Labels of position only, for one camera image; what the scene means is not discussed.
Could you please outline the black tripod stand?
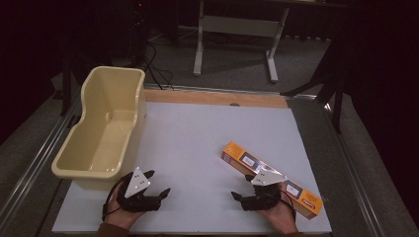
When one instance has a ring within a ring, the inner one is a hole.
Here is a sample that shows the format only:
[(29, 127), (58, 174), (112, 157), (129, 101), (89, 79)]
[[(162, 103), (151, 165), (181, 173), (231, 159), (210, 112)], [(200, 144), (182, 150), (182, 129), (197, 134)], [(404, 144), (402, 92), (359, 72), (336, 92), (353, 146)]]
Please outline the black tripod stand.
[(325, 106), (332, 97), (335, 98), (332, 110), (332, 124), (338, 133), (341, 132), (342, 100), (345, 79), (348, 75), (348, 70), (345, 67), (344, 42), (345, 34), (339, 30), (331, 40), (311, 79), (295, 89), (281, 92), (282, 96), (294, 97), (310, 88), (322, 85), (315, 97), (315, 101), (319, 105)]

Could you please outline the cream plastic bin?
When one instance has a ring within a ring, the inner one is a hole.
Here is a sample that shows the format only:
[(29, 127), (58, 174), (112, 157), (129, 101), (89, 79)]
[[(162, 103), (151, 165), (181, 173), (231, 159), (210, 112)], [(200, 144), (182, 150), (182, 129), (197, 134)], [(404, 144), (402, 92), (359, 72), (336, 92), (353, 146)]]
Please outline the cream plastic bin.
[(136, 68), (99, 66), (81, 89), (82, 113), (55, 156), (52, 173), (86, 190), (107, 190), (131, 171), (146, 118)]

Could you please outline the person's left hand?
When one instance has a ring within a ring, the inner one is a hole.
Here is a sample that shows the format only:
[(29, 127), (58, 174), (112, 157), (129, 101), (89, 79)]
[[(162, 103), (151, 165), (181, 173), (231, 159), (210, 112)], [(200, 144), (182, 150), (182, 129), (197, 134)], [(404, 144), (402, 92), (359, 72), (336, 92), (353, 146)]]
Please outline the person's left hand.
[(107, 211), (104, 222), (130, 230), (135, 222), (143, 215), (143, 212), (129, 212), (121, 208), (117, 197), (122, 184), (118, 184), (107, 201)]

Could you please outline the white metal table frame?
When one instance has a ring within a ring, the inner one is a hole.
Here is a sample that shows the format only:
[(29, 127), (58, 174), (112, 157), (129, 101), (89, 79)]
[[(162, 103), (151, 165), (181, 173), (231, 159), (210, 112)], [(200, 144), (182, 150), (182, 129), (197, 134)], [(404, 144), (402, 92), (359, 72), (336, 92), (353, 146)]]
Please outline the white metal table frame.
[(205, 14), (205, 1), (199, 1), (198, 44), (195, 55), (193, 75), (202, 74), (204, 55), (204, 32), (234, 34), (251, 37), (270, 38), (272, 46), (265, 52), (265, 58), (272, 83), (278, 83), (275, 54), (286, 24), (290, 9), (284, 8), (278, 21), (252, 20)]

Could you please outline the person's right hand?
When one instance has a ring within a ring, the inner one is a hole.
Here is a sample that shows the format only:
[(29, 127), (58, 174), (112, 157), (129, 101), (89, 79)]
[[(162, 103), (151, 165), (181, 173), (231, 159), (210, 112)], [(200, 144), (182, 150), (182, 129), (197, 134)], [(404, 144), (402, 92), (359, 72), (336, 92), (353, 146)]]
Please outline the person's right hand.
[(268, 210), (258, 210), (258, 213), (268, 220), (272, 227), (281, 234), (297, 233), (292, 199), (287, 195), (287, 188), (284, 183), (278, 183), (278, 188), (280, 189), (281, 200), (276, 206)]

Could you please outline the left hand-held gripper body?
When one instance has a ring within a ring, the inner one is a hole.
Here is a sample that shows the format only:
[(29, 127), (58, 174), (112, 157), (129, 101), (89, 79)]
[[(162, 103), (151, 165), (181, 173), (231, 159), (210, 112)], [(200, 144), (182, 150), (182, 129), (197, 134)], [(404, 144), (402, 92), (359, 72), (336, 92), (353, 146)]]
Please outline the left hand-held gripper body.
[(146, 212), (158, 210), (162, 199), (147, 197), (144, 192), (150, 186), (143, 172), (136, 167), (132, 172), (123, 176), (117, 183), (122, 184), (118, 193), (117, 202), (121, 208), (129, 212)]

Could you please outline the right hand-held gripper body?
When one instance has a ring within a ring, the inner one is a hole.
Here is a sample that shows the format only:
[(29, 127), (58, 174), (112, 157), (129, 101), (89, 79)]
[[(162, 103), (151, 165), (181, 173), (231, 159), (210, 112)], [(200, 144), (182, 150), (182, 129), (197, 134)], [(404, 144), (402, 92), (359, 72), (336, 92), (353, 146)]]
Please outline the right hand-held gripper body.
[(278, 183), (286, 181), (287, 178), (280, 174), (270, 171), (260, 171), (252, 180), (254, 195), (243, 197), (240, 202), (244, 210), (268, 210), (277, 205), (281, 200)]

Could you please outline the dark device with red light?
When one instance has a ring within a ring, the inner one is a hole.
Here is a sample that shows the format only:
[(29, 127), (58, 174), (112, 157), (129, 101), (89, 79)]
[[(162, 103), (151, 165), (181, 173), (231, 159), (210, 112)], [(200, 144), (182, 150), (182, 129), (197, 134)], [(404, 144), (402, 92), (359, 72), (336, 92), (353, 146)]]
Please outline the dark device with red light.
[(143, 58), (147, 42), (147, 2), (146, 0), (129, 0), (130, 3), (130, 66), (136, 67)]

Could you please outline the long orange box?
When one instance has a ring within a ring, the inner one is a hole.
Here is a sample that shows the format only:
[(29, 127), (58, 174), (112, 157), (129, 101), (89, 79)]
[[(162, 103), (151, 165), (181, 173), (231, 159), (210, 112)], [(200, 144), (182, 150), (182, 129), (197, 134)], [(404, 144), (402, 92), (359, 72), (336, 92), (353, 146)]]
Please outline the long orange box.
[[(280, 173), (263, 160), (253, 156), (240, 145), (230, 141), (222, 150), (221, 159), (245, 175), (257, 175), (260, 171)], [(320, 197), (304, 189), (287, 176), (287, 195), (292, 199), (293, 210), (299, 212), (307, 219), (312, 219), (320, 213), (323, 201)]]

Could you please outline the metal rail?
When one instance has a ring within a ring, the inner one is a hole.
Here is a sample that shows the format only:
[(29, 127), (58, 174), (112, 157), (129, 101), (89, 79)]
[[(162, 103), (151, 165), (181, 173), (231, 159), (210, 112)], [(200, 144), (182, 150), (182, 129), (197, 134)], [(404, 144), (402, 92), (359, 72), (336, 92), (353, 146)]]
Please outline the metal rail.
[(61, 114), (61, 101), (48, 99), (0, 145), (0, 235), (8, 228), (26, 195), (63, 137), (80, 94), (70, 98)]
[(355, 168), (352, 160), (352, 156), (345, 144), (344, 139), (334, 128), (332, 124), (332, 109), (328, 104), (320, 106), (322, 114), (325, 117), (325, 122), (328, 125), (328, 129), (332, 133), (334, 140), (337, 142), (338, 150), (342, 156), (343, 166), (348, 178), (351, 190), (357, 201), (358, 208), (363, 216), (364, 222), (366, 223), (371, 237), (385, 237), (384, 231), (377, 219), (376, 212), (372, 206), (370, 198), (366, 193), (361, 178)]
[[(251, 95), (277, 95), (281, 96), (279, 92), (269, 92), (269, 91), (249, 91), (249, 90), (235, 90), (235, 89), (218, 89), (218, 88), (206, 88), (206, 87), (190, 87), (190, 86), (169, 86), (165, 88), (163, 86), (158, 86), (157, 84), (146, 83), (144, 86), (148, 90), (169, 90), (169, 91), (188, 91), (188, 92), (210, 92), (210, 93), (238, 93), (238, 94), (251, 94)], [(307, 99), (314, 100), (316, 99), (315, 95), (308, 94), (297, 94), (293, 97), (286, 97), (288, 99)]]

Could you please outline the wooden board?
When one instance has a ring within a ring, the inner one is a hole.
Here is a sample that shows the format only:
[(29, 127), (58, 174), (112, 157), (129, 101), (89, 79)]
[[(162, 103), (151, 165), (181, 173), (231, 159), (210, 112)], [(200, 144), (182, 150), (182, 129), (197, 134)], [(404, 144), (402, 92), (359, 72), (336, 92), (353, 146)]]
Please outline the wooden board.
[(221, 93), (202, 91), (145, 90), (145, 100), (157, 103), (223, 105), (237, 107), (287, 109), (288, 103), (278, 95)]

